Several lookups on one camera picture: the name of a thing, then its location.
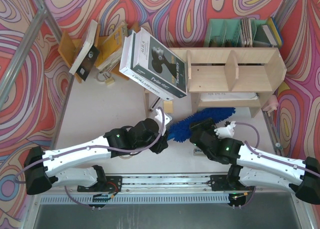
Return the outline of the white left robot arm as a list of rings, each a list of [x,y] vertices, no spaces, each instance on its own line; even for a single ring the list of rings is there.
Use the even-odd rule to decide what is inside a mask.
[[[26,193],[38,195],[53,187],[79,186],[89,192],[105,192],[109,182],[102,166],[93,162],[115,157],[135,156],[145,150],[155,154],[168,147],[167,125],[172,118],[162,108],[154,118],[135,126],[114,128],[105,134],[67,148],[30,149],[23,164]]]

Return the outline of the blue microfiber duster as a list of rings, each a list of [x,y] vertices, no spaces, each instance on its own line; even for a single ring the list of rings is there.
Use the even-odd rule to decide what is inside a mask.
[[[167,140],[174,140],[183,143],[190,138],[192,132],[190,130],[193,124],[212,119],[215,124],[222,122],[231,117],[236,112],[235,107],[208,107],[198,111],[188,117],[174,122],[169,127]]]

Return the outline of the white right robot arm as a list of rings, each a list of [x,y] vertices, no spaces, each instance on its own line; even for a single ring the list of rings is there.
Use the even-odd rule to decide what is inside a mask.
[[[236,187],[286,190],[303,202],[320,203],[320,163],[314,157],[294,159],[268,153],[233,138],[237,122],[216,127],[211,118],[190,125],[189,141],[206,157],[230,165],[227,182]]]

